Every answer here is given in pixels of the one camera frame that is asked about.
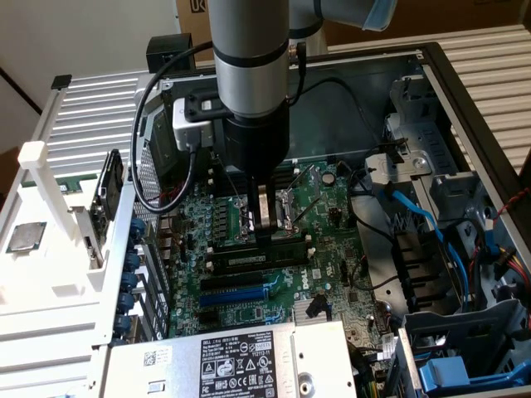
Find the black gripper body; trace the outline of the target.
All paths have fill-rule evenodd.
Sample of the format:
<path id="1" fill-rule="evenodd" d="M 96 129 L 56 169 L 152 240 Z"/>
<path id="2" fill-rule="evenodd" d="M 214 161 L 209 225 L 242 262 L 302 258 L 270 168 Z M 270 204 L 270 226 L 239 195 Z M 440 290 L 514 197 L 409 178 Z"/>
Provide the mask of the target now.
<path id="1" fill-rule="evenodd" d="M 266 184 L 289 150 L 290 107 L 282 103 L 260 118 L 224 119 L 223 133 L 230 164 L 258 184 Z"/>

